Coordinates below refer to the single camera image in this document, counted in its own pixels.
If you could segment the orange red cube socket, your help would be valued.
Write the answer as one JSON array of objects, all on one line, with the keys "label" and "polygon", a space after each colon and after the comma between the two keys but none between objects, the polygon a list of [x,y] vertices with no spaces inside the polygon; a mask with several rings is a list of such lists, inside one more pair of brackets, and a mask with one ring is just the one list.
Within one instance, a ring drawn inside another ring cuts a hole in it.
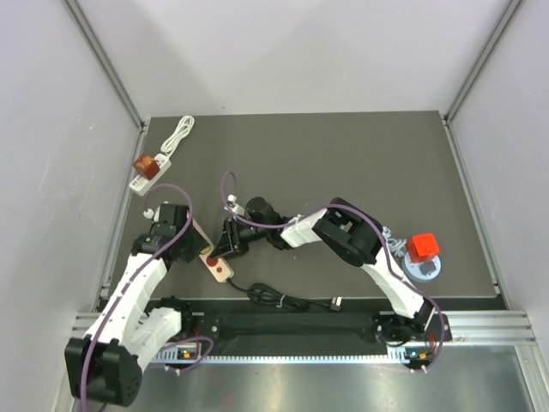
[{"label": "orange red cube socket", "polygon": [[407,242],[407,253],[414,264],[433,260],[440,248],[433,233],[416,234]]}]

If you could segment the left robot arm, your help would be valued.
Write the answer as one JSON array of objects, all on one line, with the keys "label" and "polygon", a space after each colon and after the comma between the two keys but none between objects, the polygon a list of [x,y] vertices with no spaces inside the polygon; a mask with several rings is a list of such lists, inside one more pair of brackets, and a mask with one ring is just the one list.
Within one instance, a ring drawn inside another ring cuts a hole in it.
[{"label": "left robot arm", "polygon": [[172,265],[198,258],[208,242],[196,230],[190,206],[163,203],[146,215],[151,226],[133,241],[124,274],[104,310],[65,347],[70,390],[81,410],[89,402],[130,406],[161,348],[171,338],[182,341],[194,332],[193,317],[181,309],[147,306]]}]

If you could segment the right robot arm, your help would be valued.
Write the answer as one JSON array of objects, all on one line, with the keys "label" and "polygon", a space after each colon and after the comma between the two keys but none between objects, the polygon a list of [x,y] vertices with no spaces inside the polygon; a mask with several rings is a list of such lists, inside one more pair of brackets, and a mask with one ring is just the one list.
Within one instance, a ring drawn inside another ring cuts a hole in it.
[{"label": "right robot arm", "polygon": [[388,326],[396,341],[418,340],[432,327],[438,311],[432,299],[418,290],[399,267],[383,236],[383,225],[352,204],[336,197],[325,208],[307,215],[280,215],[263,197],[242,209],[231,200],[213,258],[234,258],[249,243],[265,239],[285,251],[322,242],[342,261],[363,270],[389,299],[394,314],[378,327]]}]

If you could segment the beige strip with red sockets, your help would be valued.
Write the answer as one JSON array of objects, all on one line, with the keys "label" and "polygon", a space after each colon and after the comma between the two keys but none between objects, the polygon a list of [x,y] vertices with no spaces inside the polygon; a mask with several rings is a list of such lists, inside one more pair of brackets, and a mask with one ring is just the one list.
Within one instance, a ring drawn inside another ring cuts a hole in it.
[{"label": "beige strip with red sockets", "polygon": [[207,246],[200,252],[199,258],[217,282],[227,283],[234,276],[233,269],[223,257],[212,257],[214,245],[196,219],[193,220],[193,227],[207,242]]}]

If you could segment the light blue round socket base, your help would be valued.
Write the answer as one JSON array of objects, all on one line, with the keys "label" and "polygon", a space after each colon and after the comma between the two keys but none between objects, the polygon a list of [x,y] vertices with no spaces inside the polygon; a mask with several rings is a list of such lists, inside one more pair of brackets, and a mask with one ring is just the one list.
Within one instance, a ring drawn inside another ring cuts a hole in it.
[{"label": "light blue round socket base", "polygon": [[413,263],[407,252],[401,260],[401,268],[405,275],[415,282],[430,282],[440,274],[442,262],[439,256],[435,256],[430,261]]}]

